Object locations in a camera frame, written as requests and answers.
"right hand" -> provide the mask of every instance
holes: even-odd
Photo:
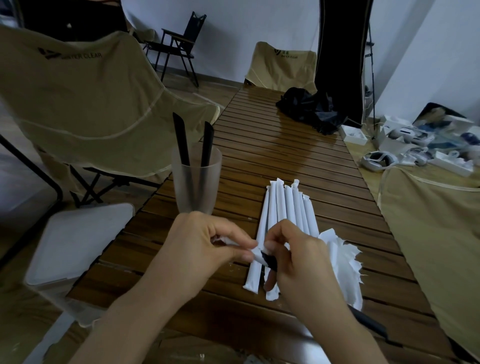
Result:
[[[284,243],[290,244],[290,251]],[[285,219],[267,232],[264,246],[277,260],[277,272],[270,271],[265,290],[278,282],[292,313],[310,331],[351,316],[322,240]]]

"folding camping chair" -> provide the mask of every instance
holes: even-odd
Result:
[[[172,113],[184,119],[189,142],[200,140],[204,122],[214,123],[220,114],[216,105],[189,102],[168,91],[141,46],[125,32],[65,43],[0,26],[0,48],[5,54],[0,95],[77,206],[101,203],[101,195],[115,186],[159,187],[170,171],[175,145]],[[95,172],[93,182],[85,181],[79,168]],[[96,193],[101,175],[113,181]],[[152,176],[158,183],[147,180]]]
[[[165,60],[165,65],[163,66],[162,77],[160,78],[161,81],[163,81],[163,76],[165,75],[165,70],[167,69],[168,59],[170,57],[170,54],[172,54],[174,56],[180,56],[181,61],[183,63],[183,67],[185,68],[185,72],[187,73],[187,77],[190,77],[190,74],[187,70],[187,65],[185,64],[185,61],[183,60],[183,58],[185,57],[186,59],[188,59],[190,68],[192,69],[193,78],[195,80],[195,85],[197,87],[199,86],[197,75],[193,70],[193,65],[191,60],[194,57],[191,52],[192,52],[193,45],[197,40],[198,34],[200,33],[200,29],[202,29],[202,25],[204,24],[206,17],[207,17],[206,15],[202,15],[198,17],[195,14],[195,12],[192,12],[192,16],[188,21],[187,28],[185,29],[185,32],[183,33],[183,35],[180,35],[178,33],[171,32],[169,30],[162,28],[163,35],[162,35],[162,41],[160,43],[147,42],[147,45],[148,45],[147,54],[149,50],[154,50],[158,52],[156,56],[156,61],[155,61],[155,71],[158,65],[158,59],[160,58],[160,53],[164,52],[167,54],[167,59]],[[166,44],[163,44],[165,34],[171,37],[169,46]]]

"beige camping chair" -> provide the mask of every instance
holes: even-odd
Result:
[[[16,123],[54,178],[72,191],[73,173],[98,202],[75,168],[116,176],[121,184],[159,173],[163,182],[176,142],[172,113],[184,119],[189,142],[200,140],[204,122],[220,113],[216,105],[169,92],[124,32],[64,43],[0,26],[0,48],[0,96]]]
[[[298,87],[314,94],[316,64],[317,55],[311,50],[279,50],[258,42],[245,79],[271,90],[285,92]]]

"wooden floor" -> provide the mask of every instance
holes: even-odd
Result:
[[[202,80],[200,81],[200,87],[196,88],[186,77],[169,73],[165,75],[164,84],[170,91],[184,99],[197,103],[213,102],[219,104],[221,108],[224,108],[230,102],[230,99],[237,91],[235,87]],[[16,127],[13,119],[5,111],[2,112],[1,107],[0,131],[22,152],[27,154],[29,158],[39,162],[38,155],[31,148],[29,141]],[[8,152],[0,148],[1,153]],[[92,178],[88,173],[84,177],[87,179]],[[99,187],[103,188],[109,183],[109,179],[102,177],[99,183]],[[154,191],[155,189],[138,185],[120,187],[108,192],[104,200],[108,203],[130,202],[139,209]],[[67,204],[67,208],[72,208],[72,205]],[[8,226],[2,226],[0,223],[0,255],[18,238],[17,233],[6,234],[5,232],[8,230]],[[60,315],[60,311],[57,308],[39,295],[29,291],[22,284],[39,236],[40,233],[15,259],[0,271],[0,363],[22,363]],[[88,332],[88,330],[79,327],[77,324],[72,325],[72,328],[60,342],[50,348],[45,363],[63,364],[68,362],[69,358],[86,338]],[[183,349],[182,346],[177,346],[175,350],[170,345],[168,349],[165,349],[166,351],[163,346],[159,346],[161,340],[171,338],[173,341],[178,341],[179,337],[184,338],[185,335],[171,330],[164,331],[159,336],[156,346],[152,347],[148,362],[158,363],[157,356],[162,358],[162,363],[166,362],[166,355],[169,355],[169,353],[173,356],[168,357],[168,362],[176,363],[175,355],[188,360],[188,358],[194,358],[195,350],[198,351],[198,354],[205,352],[208,353],[206,357],[210,355],[214,358],[225,357],[225,355],[232,352],[231,349],[212,343],[206,344],[205,342],[201,344],[195,343]]]
[[[362,251],[363,311],[387,327],[390,342],[377,338],[387,358],[393,363],[451,363],[455,355],[449,342],[345,143],[338,134],[320,135],[279,114],[278,98],[273,91],[240,90],[215,123],[215,145],[223,161],[214,215],[231,219],[255,237],[265,186],[277,177],[299,179],[299,189],[312,200],[319,230],[334,228]],[[168,180],[71,297],[108,307],[131,288],[178,213],[174,197]],[[307,354],[315,357],[318,346],[282,298],[269,302],[263,290],[254,295],[242,288],[247,273],[248,267],[239,262],[222,267],[170,327],[293,362],[307,362]],[[231,327],[248,332],[248,340],[229,335]]]

